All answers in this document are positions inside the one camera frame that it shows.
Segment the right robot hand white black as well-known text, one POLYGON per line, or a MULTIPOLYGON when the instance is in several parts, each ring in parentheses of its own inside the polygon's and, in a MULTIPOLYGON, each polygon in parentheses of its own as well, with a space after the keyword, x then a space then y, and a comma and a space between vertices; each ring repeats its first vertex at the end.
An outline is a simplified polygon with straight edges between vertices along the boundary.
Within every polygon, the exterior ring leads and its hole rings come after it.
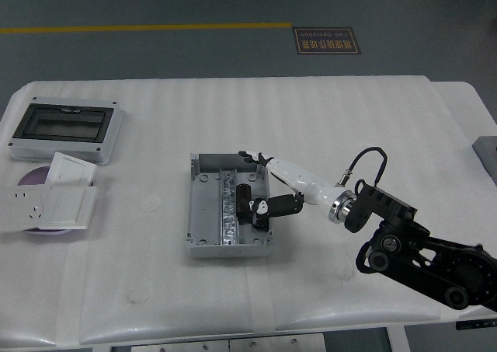
POLYGON ((247 163, 263 166, 269 174, 293 191, 292 194, 278 197, 239 202, 242 217, 245 220, 251 219, 253 228, 266 231, 271 218, 298 214, 305 203, 318 206, 330 221, 340 223, 339 208, 345 200, 341 189, 325 184, 316 175, 292 162, 265 156, 261 152, 240 151, 238 154, 247 163))

